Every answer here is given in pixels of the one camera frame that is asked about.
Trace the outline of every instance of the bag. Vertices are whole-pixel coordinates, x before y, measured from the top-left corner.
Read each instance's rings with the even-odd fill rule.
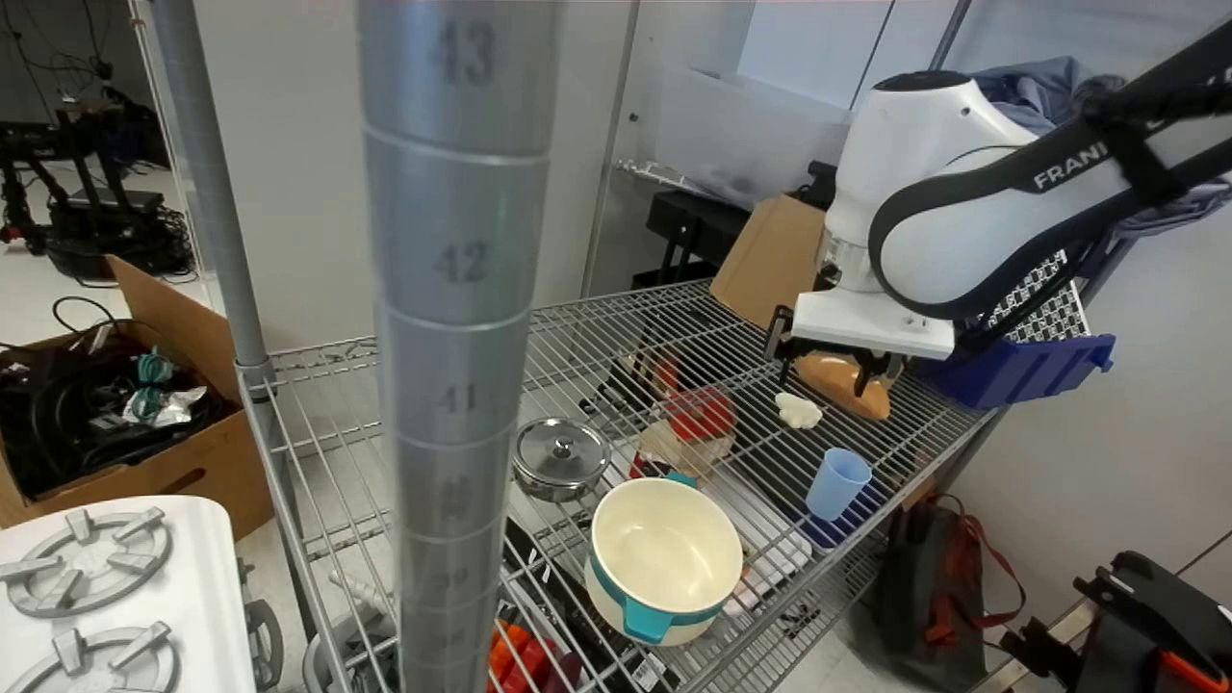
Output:
[[[982,555],[1016,586],[1016,603],[985,613]],[[976,687],[985,676],[985,626],[1016,619],[1026,586],[982,523],[954,507],[928,505],[903,512],[891,527],[886,564],[868,596],[862,640],[877,643],[877,664],[928,687]]]

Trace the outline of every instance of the metal pole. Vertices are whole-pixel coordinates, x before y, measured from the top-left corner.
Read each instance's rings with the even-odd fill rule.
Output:
[[[161,131],[174,131],[171,146],[188,184],[192,231],[220,273],[235,363],[239,371],[271,371],[197,7],[192,0],[135,0],[131,10],[149,21],[148,41],[156,41],[149,56],[161,69],[161,86],[156,89],[160,120]]]
[[[149,91],[160,105],[160,124],[174,152],[174,168],[186,179],[192,240],[207,250],[220,273],[235,365],[246,376],[271,376],[275,365],[266,353],[253,279],[249,279],[249,267],[239,234],[239,210],[235,210],[220,114],[215,114],[215,101],[206,69],[197,7],[192,0],[131,0],[131,15],[139,27],[144,63],[148,63]],[[271,401],[253,401],[253,391],[243,391],[243,401],[253,422],[253,440],[262,444],[262,463],[266,463],[266,482],[271,482],[279,518],[280,527],[297,527],[297,495],[280,492],[280,487],[293,487],[293,476],[285,467],[279,467],[275,455],[266,455],[280,445],[280,432],[275,422]],[[303,594],[308,564],[303,558],[293,555],[288,542],[285,542],[285,558],[297,572],[293,594],[297,594],[303,631],[314,640],[325,608]]]
[[[933,51],[928,69],[945,69],[945,64],[946,64],[946,56],[953,56],[953,51],[954,51],[954,37],[960,37],[960,32],[964,32],[964,21],[968,21],[968,10],[971,10],[971,0],[960,0],[954,10],[953,10],[953,19],[946,19],[946,32],[939,34],[939,41],[935,41],[935,51]]]
[[[401,687],[484,687],[564,0],[361,0]]]

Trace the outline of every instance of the white container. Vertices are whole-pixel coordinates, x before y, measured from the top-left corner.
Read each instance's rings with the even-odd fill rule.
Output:
[[[215,499],[127,495],[9,527],[0,586],[0,687],[253,687]]]
[[[651,648],[695,643],[742,572],[729,512],[668,476],[615,485],[592,512],[588,542],[588,600],[615,631]]]

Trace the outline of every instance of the bowl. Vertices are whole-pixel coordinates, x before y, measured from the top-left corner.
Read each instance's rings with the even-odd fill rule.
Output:
[[[742,572],[742,542],[729,512],[668,476],[615,485],[592,512],[588,545],[592,608],[648,648],[695,643]]]

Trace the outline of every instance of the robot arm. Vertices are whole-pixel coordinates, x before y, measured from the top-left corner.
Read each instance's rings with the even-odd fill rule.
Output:
[[[1037,140],[971,78],[881,79],[855,110],[827,210],[840,283],[796,301],[791,340],[953,359],[1041,263],[1049,296],[1114,228],[1232,168],[1232,21]]]

